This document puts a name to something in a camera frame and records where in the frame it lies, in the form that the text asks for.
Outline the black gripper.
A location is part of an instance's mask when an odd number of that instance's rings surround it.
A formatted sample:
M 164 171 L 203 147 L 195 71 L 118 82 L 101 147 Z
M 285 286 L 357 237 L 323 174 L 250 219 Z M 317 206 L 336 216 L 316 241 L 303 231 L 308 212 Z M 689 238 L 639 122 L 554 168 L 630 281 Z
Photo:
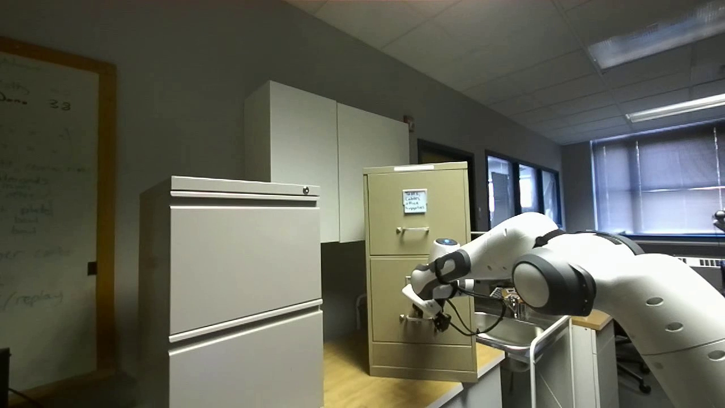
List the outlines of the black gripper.
M 437 334 L 447 331 L 452 318 L 443 316 L 443 307 L 435 299 L 422 299 L 411 284 L 402 288 L 402 295 L 427 318 L 434 320 Z

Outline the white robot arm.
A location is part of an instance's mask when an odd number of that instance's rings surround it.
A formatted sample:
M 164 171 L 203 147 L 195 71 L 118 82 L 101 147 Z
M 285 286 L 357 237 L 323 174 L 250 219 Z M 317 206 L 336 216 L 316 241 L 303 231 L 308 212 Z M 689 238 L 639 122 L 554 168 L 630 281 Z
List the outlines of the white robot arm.
M 522 213 L 466 246 L 437 241 L 402 293 L 423 320 L 443 323 L 444 303 L 479 281 L 510 281 L 546 316 L 607 313 L 676 408 L 725 408 L 725 298 L 684 262 Z

